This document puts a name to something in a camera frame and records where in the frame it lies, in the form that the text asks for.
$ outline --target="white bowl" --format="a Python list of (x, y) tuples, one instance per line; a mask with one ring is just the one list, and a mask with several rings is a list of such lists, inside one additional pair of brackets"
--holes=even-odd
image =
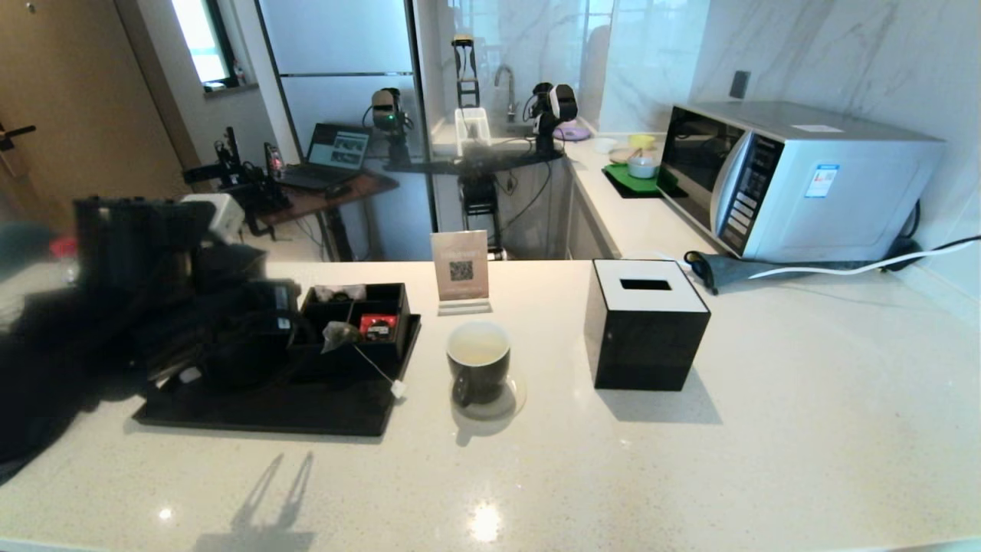
[(631, 157), (627, 159), (627, 172), (634, 178), (654, 178), (654, 164), (652, 157)]

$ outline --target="microwave control panel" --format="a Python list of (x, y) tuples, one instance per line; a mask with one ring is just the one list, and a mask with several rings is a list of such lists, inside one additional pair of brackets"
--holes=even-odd
[(759, 135), (752, 137), (746, 164), (736, 184), (736, 193), (726, 205), (726, 222), (720, 236), (739, 255), (746, 249), (749, 232), (756, 222), (756, 214), (763, 204), (783, 151), (784, 144), (779, 141)]

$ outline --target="black tissue box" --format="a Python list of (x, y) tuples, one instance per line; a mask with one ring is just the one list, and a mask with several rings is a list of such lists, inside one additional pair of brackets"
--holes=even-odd
[(594, 260), (586, 309), (596, 389), (681, 391), (711, 313), (678, 263)]

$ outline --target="bowl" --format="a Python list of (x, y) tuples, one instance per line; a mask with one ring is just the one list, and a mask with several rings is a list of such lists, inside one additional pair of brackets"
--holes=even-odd
[(653, 157), (639, 156), (627, 160), (627, 172), (634, 178), (654, 178), (656, 168)]
[(654, 148), (654, 137), (651, 135), (630, 135), (628, 138), (631, 147), (637, 149)]
[(630, 159), (635, 154), (640, 152), (641, 151), (635, 147), (615, 147), (610, 150), (610, 163), (626, 163), (627, 159)]

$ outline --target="qr code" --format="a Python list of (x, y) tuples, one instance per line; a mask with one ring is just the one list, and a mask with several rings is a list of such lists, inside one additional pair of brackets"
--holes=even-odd
[(449, 262), (449, 280), (451, 282), (464, 282), (474, 279), (474, 261), (459, 260)]

